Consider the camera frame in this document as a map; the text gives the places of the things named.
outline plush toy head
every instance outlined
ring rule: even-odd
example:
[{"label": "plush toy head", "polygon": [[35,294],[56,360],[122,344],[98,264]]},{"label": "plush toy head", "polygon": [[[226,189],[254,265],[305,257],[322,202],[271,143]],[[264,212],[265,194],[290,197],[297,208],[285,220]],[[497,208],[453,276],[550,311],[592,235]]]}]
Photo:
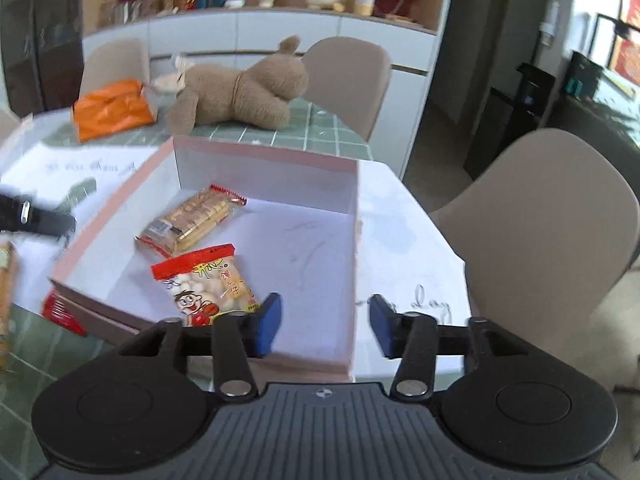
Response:
[{"label": "plush toy head", "polygon": [[295,56],[300,38],[280,43],[275,54],[242,72],[214,64],[195,65],[184,73],[184,89],[167,114],[169,131],[187,135],[193,127],[236,120],[277,130],[289,123],[289,101],[308,85]]}]

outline black circular cover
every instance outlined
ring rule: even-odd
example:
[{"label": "black circular cover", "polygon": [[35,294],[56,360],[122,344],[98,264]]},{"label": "black circular cover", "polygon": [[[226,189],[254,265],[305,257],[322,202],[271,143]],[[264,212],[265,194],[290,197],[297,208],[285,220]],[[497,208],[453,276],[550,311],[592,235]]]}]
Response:
[{"label": "black circular cover", "polygon": [[84,366],[52,384],[31,421],[45,453],[68,468],[126,472],[167,459],[207,417],[203,392],[153,358]]},{"label": "black circular cover", "polygon": [[602,386],[548,356],[483,363],[446,391],[442,418],[479,456],[521,468],[583,462],[604,449],[618,420]]}]

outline snack package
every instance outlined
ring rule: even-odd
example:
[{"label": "snack package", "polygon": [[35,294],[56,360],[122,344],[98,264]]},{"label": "snack package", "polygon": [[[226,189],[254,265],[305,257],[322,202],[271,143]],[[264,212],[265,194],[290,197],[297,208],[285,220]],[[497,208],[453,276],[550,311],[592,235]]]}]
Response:
[{"label": "snack package", "polygon": [[209,186],[151,222],[138,240],[172,258],[222,222],[236,205],[246,205],[246,199],[223,187]]},{"label": "snack package", "polygon": [[11,316],[14,277],[17,259],[14,245],[8,238],[0,239],[0,370],[5,370],[9,353],[9,318]]},{"label": "snack package", "polygon": [[258,308],[251,289],[234,265],[231,244],[183,254],[151,267],[181,313],[186,326],[209,325],[221,314],[254,312]]}]

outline dark cabinet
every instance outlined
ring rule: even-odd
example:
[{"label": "dark cabinet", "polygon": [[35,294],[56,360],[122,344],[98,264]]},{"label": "dark cabinet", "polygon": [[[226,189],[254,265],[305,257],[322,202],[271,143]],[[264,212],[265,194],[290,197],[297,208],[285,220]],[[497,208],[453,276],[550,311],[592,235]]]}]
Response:
[{"label": "dark cabinet", "polygon": [[84,69],[80,0],[0,0],[0,42],[17,115],[76,101]]}]

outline box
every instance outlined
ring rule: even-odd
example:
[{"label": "box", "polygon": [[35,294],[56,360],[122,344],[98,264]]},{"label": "box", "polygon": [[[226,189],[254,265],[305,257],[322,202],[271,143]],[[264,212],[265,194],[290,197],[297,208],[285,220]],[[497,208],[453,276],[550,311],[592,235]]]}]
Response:
[{"label": "box", "polygon": [[266,146],[170,139],[111,196],[51,281],[87,332],[119,343],[178,310],[135,241],[156,217],[215,183],[248,199],[192,250],[232,243],[256,298],[282,295],[270,364],[348,378],[355,318],[355,160]]}]

